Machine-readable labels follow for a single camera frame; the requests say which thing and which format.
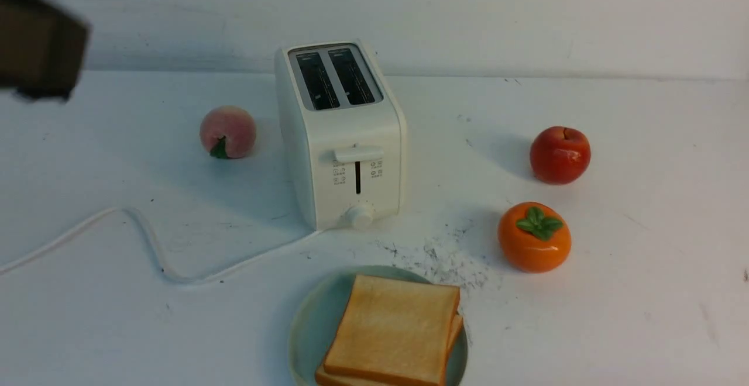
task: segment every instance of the white cable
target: white cable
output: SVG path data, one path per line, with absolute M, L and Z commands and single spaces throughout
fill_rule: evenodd
M 239 261 L 238 263 L 228 264 L 228 266 L 217 269 L 216 271 L 211 272 L 204 276 L 184 277 L 180 275 L 179 273 L 177 273 L 177 271 L 175 271 L 174 268 L 172 268 L 172 266 L 170 266 L 169 263 L 167 263 L 164 250 L 163 248 L 161 248 L 161 244 L 159 243 L 159 240 L 156 236 L 156 232 L 153 231 L 153 226 L 151 226 L 148 220 L 145 219 L 145 216 L 143 216 L 141 211 L 139 211 L 136 208 L 107 208 L 107 209 L 104 209 L 103 211 L 100 211 L 98 213 L 95 213 L 94 215 L 89 216 L 89 218 L 84 220 L 82 223 L 79 223 L 77 226 L 73 226 L 73 228 L 69 229 L 67 232 L 64 232 L 64 234 L 60 235 L 59 237 L 52 240 L 51 242 L 48 242 L 47 244 L 38 248 L 37 250 L 34 250 L 33 252 L 27 254 L 26 256 L 20 259 L 17 259 L 16 261 L 11 261 L 11 263 L 0 266 L 0 277 L 4 274 L 7 274 L 10 271 L 13 271 L 13 269 L 20 268 L 21 266 L 24 266 L 25 264 L 29 264 L 32 261 L 39 259 L 41 256 L 45 255 L 45 253 L 48 253 L 56 249 L 57 247 L 60 247 L 62 244 L 69 242 L 69 240 L 72 240 L 78 235 L 80 235 L 81 233 L 85 232 L 90 226 L 94 225 L 96 221 L 99 221 L 102 218 L 104 218 L 104 216 L 107 216 L 110 213 L 114 213 L 117 211 L 126 213 L 128 216 L 130 216 L 130 218 L 132 218 L 134 221 L 136 221 L 136 223 L 138 223 L 141 230 L 145 234 L 148 245 L 150 245 L 150 248 L 152 248 L 153 253 L 156 255 L 157 263 L 159 264 L 161 272 L 163 272 L 164 276 L 170 279 L 171 281 L 182 283 L 182 284 L 190 284 L 190 285 L 199 285 L 202 283 L 213 282 L 220 278 L 227 277 L 233 272 L 236 272 L 239 269 L 247 266 L 247 264 L 253 263 L 254 261 L 262 257 L 268 256 L 270 253 L 280 253 L 283 250 L 288 250 L 292 246 L 300 244 L 301 242 L 304 242 L 304 240 L 311 239 L 312 237 L 315 237 L 315 235 L 320 234 L 322 232 L 322 231 L 313 231 L 310 234 L 305 235 L 301 239 L 293 240 L 292 242 L 282 244 L 276 248 L 266 250 L 257 255 L 243 259 Z

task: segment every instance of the white backdrop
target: white backdrop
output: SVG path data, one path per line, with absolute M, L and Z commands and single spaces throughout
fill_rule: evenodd
M 89 68 L 272 71 L 273 50 L 366 39 L 388 74 L 749 75 L 749 0 L 61 0 Z

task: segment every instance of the toaster slot opening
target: toaster slot opening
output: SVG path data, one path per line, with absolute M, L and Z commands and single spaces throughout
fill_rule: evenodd
M 353 165 L 354 175 L 356 175 L 356 194 L 362 193 L 362 162 L 357 161 Z
M 361 105 L 375 102 L 372 87 L 367 83 L 367 79 L 371 80 L 372 75 L 369 75 L 369 78 L 364 76 L 362 68 L 367 73 L 369 73 L 369 69 L 363 63 L 359 66 L 358 61 L 356 61 L 351 52 L 351 48 L 330 50 L 328 51 L 328 55 L 343 86 L 343 90 L 346 92 L 348 103 L 351 105 Z
M 318 53 L 297 54 L 297 63 L 315 109 L 338 108 L 340 103 Z

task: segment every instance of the brown box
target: brown box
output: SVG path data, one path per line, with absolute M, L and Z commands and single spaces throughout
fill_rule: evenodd
M 48 0 L 0 0 L 0 88 L 67 100 L 78 83 L 89 26 Z

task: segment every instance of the toast slice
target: toast slice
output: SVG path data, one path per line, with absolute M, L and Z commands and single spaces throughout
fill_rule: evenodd
M 458 336 L 461 334 L 461 330 L 463 330 L 463 316 L 456 314 L 452 319 L 450 337 L 447 340 L 448 359 L 450 352 L 452 352 L 452 347 L 455 345 L 455 342 L 458 341 Z M 381 381 L 328 374 L 325 372 L 323 364 L 320 364 L 320 367 L 318 367 L 318 370 L 315 372 L 315 381 L 320 384 L 320 386 L 388 386 L 388 384 L 382 383 Z
M 326 373 L 442 386 L 460 288 L 356 275 Z

